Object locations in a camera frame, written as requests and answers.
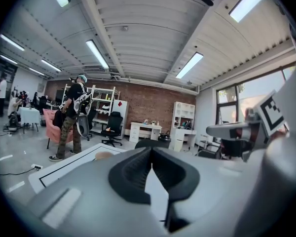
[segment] sneaker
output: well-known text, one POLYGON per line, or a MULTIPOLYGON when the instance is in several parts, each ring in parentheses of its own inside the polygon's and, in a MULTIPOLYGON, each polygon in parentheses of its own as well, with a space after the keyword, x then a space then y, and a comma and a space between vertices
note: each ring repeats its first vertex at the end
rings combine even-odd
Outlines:
POLYGON ((70 154, 77 155, 78 153, 75 153, 73 150, 70 150, 70 154))
POLYGON ((50 156, 49 157, 49 160, 50 161, 61 161, 61 160, 63 160, 62 158, 58 158, 56 155, 54 155, 54 156, 50 156))

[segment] white table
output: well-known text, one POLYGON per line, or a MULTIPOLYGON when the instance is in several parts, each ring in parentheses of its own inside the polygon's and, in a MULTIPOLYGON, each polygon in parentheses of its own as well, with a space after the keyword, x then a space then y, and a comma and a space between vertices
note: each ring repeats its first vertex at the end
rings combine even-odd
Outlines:
POLYGON ((161 129, 162 129, 160 125, 131 122, 130 134, 129 134, 130 142, 135 142, 135 143, 138 142, 141 127, 151 129, 150 139, 158 140, 158 136, 161 133, 161 129))
POLYGON ((195 145, 196 134, 197 134, 196 130, 173 128, 171 130, 171 135, 170 135, 171 142, 169 145, 169 149, 180 152, 183 146, 184 137, 187 135, 187 144, 188 144, 188 149, 190 150, 195 145))
POLYGON ((40 122, 40 113, 39 110, 34 109, 34 108, 28 108, 28 107, 20 107, 18 110, 18 113, 21 117, 21 124, 23 124, 23 133, 24 133, 24 129, 25 126, 24 124, 32 124, 32 126, 34 127, 33 124, 36 125, 36 129, 38 131, 38 127, 37 124, 40 122))
POLYGON ((51 110, 53 108, 58 108, 59 107, 59 105, 52 105, 51 103, 46 103, 46 105, 49 106, 51 110))
MULTIPOLYGON (((29 182, 34 189, 35 193, 39 193, 47 186, 57 181, 62 176, 66 175, 76 167, 92 161, 95 158, 95 154, 98 152, 111 152, 114 155, 122 153, 126 150, 114 148, 105 144, 97 144, 89 149, 82 151, 81 153, 66 158, 54 165, 35 172, 29 175, 29 182)), ((164 220, 168 205, 168 193, 161 185, 155 172, 151 170, 147 176, 145 192, 150 194, 151 198, 151 210, 159 220, 164 220)))

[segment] gray floor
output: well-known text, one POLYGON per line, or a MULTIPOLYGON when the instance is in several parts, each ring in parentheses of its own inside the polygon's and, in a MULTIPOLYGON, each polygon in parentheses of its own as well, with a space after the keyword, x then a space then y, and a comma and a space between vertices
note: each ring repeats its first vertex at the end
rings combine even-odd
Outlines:
MULTIPOLYGON (((3 125, 8 122, 7 109, 4 110, 5 116, 0 118, 0 135, 5 134, 2 129, 3 125)), ((57 152, 58 146, 53 142, 50 142, 49 149, 46 149, 48 138, 45 135, 45 127, 38 126, 38 132, 36 127, 32 130, 26 129, 25 134, 22 130, 14 133, 13 135, 0 136, 0 158, 13 155, 13 157, 6 158, 0 161, 0 174, 5 173, 21 173, 31 169, 33 163, 43 166, 44 168, 55 164, 48 160, 48 157, 54 155, 57 152)), ((101 143, 103 137, 100 135, 94 135, 90 138, 90 141, 86 139, 81 139, 82 150, 88 149, 93 145, 101 143)), ((131 150, 135 148, 135 143, 129 142, 128 137, 122 140, 123 146, 116 145, 119 148, 126 150, 131 150)), ((66 145, 66 157, 71 155, 68 153, 70 149, 73 148, 72 143, 66 145)), ((188 151, 186 145, 182 150, 187 154, 194 154, 197 152, 197 148, 193 148, 188 151)), ((34 190, 28 181, 28 176, 33 173, 32 170, 28 173, 22 175, 7 175, 0 176, 0 186, 2 191, 7 194, 7 196, 16 199, 22 204, 27 204, 28 201, 35 195, 34 190), (25 185, 13 190, 12 192, 7 192, 7 190, 24 181, 25 185)))

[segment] brick wall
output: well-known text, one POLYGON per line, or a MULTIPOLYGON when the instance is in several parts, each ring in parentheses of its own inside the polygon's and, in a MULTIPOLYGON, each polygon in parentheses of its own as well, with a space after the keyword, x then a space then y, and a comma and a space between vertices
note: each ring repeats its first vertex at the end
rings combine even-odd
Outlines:
MULTIPOLYGON (((48 81, 45 95, 55 99, 56 91, 62 89, 69 80, 48 81)), ((120 91, 120 100, 129 103, 126 129, 130 129, 130 122, 144 122, 145 119, 159 121, 162 132, 170 130, 174 102, 183 102, 195 105, 195 96, 158 87, 144 86, 125 82, 91 81, 87 87, 95 84, 97 88, 120 91)))

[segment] black office chair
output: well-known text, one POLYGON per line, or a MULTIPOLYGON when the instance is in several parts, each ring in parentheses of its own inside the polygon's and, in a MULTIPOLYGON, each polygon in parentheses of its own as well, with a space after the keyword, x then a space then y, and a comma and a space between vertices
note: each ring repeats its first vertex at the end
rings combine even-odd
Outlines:
POLYGON ((102 135, 108 136, 108 140, 102 140, 102 143, 104 144, 112 144, 113 147, 115 147, 114 143, 118 143, 121 146, 123 145, 122 143, 115 141, 116 136, 119 136, 121 133, 121 124, 122 124, 123 118, 120 116, 119 112, 112 112, 111 115, 109 116, 108 120, 108 125, 107 128, 110 128, 110 131, 103 130, 101 132, 102 135))
POLYGON ((135 149, 136 148, 145 148, 145 147, 168 148, 169 143, 159 141, 159 140, 144 139, 144 140, 137 142, 135 149))
POLYGON ((47 109, 46 103, 47 103, 46 97, 42 96, 39 99, 39 112, 40 112, 40 114, 43 114, 43 109, 47 109))
MULTIPOLYGON (((92 107, 91 110, 89 111, 89 115, 88 115, 89 131, 93 128, 92 120, 94 119, 96 113, 97 113, 97 111, 96 111, 95 107, 92 107)), ((92 133, 88 134, 88 136, 87 136, 88 141, 90 140, 89 136, 92 137, 92 133)))

